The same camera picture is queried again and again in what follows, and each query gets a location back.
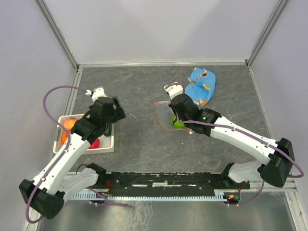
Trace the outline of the green watermelon toy ball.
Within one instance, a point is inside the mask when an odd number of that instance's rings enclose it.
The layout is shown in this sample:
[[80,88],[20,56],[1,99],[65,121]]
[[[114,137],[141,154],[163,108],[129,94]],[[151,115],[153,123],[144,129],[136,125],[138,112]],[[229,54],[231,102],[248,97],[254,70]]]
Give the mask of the green watermelon toy ball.
[[176,127],[176,128],[184,128],[185,125],[183,123],[180,123],[177,119],[177,117],[174,115],[173,119],[172,119],[172,124]]

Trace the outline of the clear zip bag orange zipper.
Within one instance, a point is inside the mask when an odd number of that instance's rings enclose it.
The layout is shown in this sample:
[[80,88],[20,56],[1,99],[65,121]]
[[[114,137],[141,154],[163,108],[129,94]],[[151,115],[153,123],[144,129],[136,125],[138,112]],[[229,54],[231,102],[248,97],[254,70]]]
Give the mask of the clear zip bag orange zipper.
[[170,132],[175,131],[186,131],[189,134],[192,134],[192,131],[188,128],[176,128],[172,124],[173,116],[175,115],[172,109],[169,107],[170,101],[160,101],[154,103],[155,111],[156,111],[156,120],[159,126],[165,130]]

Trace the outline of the white perforated plastic basket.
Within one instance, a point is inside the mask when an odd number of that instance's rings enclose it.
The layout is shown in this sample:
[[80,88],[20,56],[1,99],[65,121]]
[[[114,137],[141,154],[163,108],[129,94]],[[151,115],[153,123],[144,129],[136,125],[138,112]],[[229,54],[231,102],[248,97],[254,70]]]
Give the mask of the white perforated plastic basket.
[[[81,119],[83,114],[76,114],[76,115],[63,115],[58,118],[58,122],[64,125],[66,120],[69,119]],[[53,144],[53,153],[57,154],[57,152],[61,149],[61,136],[62,136],[62,129],[57,126],[57,137]],[[101,153],[112,153],[114,151],[114,125],[111,125],[111,135],[106,137],[104,135],[99,137],[100,146],[97,148],[92,148],[86,150],[82,155],[89,155],[89,154],[101,154]]]

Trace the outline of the red apple toy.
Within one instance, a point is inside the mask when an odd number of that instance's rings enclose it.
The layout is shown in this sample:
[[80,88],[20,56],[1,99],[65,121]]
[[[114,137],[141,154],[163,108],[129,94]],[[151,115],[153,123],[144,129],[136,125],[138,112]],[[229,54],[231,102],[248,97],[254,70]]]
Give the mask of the red apple toy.
[[98,149],[100,147],[100,140],[96,139],[93,144],[89,147],[89,149]]

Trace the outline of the dark green avocado toy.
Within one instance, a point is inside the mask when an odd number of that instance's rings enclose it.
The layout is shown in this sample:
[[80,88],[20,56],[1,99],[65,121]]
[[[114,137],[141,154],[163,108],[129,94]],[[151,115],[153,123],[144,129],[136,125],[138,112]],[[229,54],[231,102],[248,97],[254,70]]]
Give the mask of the dark green avocado toy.
[[106,137],[110,137],[111,136],[111,134],[112,134],[112,125],[111,124],[107,124],[106,125],[106,129],[105,129],[103,134]]

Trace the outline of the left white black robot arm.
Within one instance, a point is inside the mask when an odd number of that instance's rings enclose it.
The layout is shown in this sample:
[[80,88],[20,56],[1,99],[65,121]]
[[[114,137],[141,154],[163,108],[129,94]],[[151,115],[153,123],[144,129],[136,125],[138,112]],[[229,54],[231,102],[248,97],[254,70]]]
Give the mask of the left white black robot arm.
[[78,158],[102,136],[107,127],[126,117],[117,97],[98,97],[69,133],[59,152],[32,180],[24,179],[19,190],[26,203],[46,219],[54,218],[65,202],[87,187],[106,184],[106,170],[89,164],[82,172],[65,179]]

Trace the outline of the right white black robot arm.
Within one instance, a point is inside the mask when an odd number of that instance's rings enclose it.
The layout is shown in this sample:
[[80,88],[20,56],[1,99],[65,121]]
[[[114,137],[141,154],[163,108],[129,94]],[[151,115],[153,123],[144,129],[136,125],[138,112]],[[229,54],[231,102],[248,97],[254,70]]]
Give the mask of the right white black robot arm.
[[248,131],[216,111],[198,108],[184,93],[172,97],[169,107],[186,128],[225,141],[255,158],[252,162],[228,164],[220,177],[224,187],[252,180],[263,180],[278,188],[285,185],[295,161],[291,141],[276,141]]

